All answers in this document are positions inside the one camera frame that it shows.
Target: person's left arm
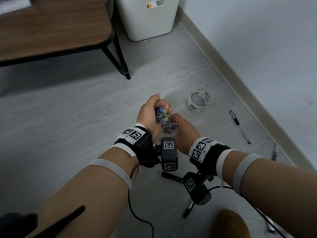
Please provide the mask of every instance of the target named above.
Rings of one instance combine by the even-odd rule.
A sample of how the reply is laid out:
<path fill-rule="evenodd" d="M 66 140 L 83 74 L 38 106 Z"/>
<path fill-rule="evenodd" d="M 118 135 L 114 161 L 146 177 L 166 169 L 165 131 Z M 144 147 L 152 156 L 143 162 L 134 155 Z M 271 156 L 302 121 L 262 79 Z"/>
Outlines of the person's left arm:
<path fill-rule="evenodd" d="M 143 124 L 157 138 L 161 125 L 155 121 L 154 108 L 164 106 L 169 113 L 169 104 L 159 99 L 160 94 L 150 97 L 142 105 L 137 123 Z M 121 167 L 128 176 L 139 163 L 136 156 L 131 157 L 124 150 L 112 147 L 99 159 L 109 160 Z M 134 182 L 139 167 L 133 174 Z M 110 237 L 123 212 L 128 198 L 128 187 L 111 170 L 89 165 L 74 176 L 38 212 L 38 227 L 28 237 L 45 230 L 52 224 L 84 205 L 85 211 L 71 221 L 57 237 Z"/>

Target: hand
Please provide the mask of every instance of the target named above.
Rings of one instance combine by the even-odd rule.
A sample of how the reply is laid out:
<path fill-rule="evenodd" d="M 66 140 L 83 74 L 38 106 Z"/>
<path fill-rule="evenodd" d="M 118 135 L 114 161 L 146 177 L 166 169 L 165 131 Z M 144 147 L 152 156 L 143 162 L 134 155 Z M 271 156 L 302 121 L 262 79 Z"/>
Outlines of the hand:
<path fill-rule="evenodd" d="M 137 117 L 137 123 L 143 124 L 151 132 L 153 143 L 156 141 L 162 129 L 161 124 L 156 122 L 155 108 L 163 106 L 170 114 L 173 110 L 172 107 L 161 97 L 160 93 L 153 95 L 149 100 L 141 106 L 140 112 Z"/>
<path fill-rule="evenodd" d="M 180 114 L 172 114 L 178 125 L 178 132 L 176 135 L 177 149 L 185 155 L 188 155 L 191 146 L 195 140 L 200 138 L 200 134 L 194 125 L 189 123 Z"/>

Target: baseboard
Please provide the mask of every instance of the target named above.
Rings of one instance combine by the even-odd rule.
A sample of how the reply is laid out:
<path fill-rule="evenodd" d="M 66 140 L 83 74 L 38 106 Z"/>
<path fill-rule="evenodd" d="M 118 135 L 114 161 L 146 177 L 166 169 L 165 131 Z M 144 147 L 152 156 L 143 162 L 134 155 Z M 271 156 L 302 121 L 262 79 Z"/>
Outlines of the baseboard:
<path fill-rule="evenodd" d="M 279 150 L 284 154 L 289 162 L 293 166 L 302 170 L 310 173 L 316 173 L 316 169 L 308 161 L 303 152 L 247 88 L 244 82 L 222 58 L 219 52 L 212 46 L 203 33 L 196 27 L 187 14 L 184 13 L 181 7 L 178 7 L 177 9 L 176 20 L 199 47 L 201 52 L 207 57 L 210 63 L 216 68 L 225 82 L 235 92 L 237 97 L 254 116 L 264 131 L 269 135 L 273 142 L 276 143 Z"/>

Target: person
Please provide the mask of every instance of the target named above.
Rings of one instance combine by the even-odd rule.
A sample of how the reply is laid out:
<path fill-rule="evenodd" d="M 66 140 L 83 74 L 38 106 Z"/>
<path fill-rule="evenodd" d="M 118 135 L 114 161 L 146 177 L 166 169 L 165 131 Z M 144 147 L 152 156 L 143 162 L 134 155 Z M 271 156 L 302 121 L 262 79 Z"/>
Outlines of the person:
<path fill-rule="evenodd" d="M 172 112 L 168 102 L 156 94 L 142 105 L 137 117 L 137 123 L 151 132 L 153 142 L 161 130 L 154 112 L 160 106 Z M 178 123 L 177 149 L 187 155 L 201 136 L 180 114 L 173 116 Z M 248 153 L 232 150 L 224 160 L 222 176 L 230 186 L 233 186 L 237 167 L 246 156 Z M 139 163 L 137 157 L 131 157 L 118 147 L 110 148 L 99 159 L 118 165 L 128 176 Z M 139 167 L 132 176 L 132 182 L 138 170 Z M 245 171 L 240 191 L 292 236 L 316 237 L 317 176 L 269 159 L 257 159 Z M 82 205 L 86 207 L 85 211 L 63 228 L 57 237 L 110 237 L 127 198 L 128 187 L 116 173 L 101 166 L 89 165 L 39 209 L 38 226 L 27 237 L 34 237 Z M 244 221 L 234 212 L 220 212 L 215 224 L 213 237 L 250 237 Z"/>

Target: person's left hand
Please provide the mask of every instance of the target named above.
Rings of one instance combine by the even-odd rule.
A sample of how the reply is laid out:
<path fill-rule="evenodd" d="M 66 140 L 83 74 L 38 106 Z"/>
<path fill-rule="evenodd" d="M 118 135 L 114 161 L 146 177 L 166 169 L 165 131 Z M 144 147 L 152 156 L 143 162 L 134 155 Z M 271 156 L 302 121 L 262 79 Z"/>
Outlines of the person's left hand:
<path fill-rule="evenodd" d="M 152 134 L 153 143 L 159 136 L 161 131 L 161 124 L 156 122 L 155 108 L 163 106 L 170 114 L 173 110 L 172 107 L 163 99 L 159 99 L 160 93 L 153 95 L 149 100 L 141 106 L 140 112 L 137 117 L 137 123 L 143 124 Z"/>

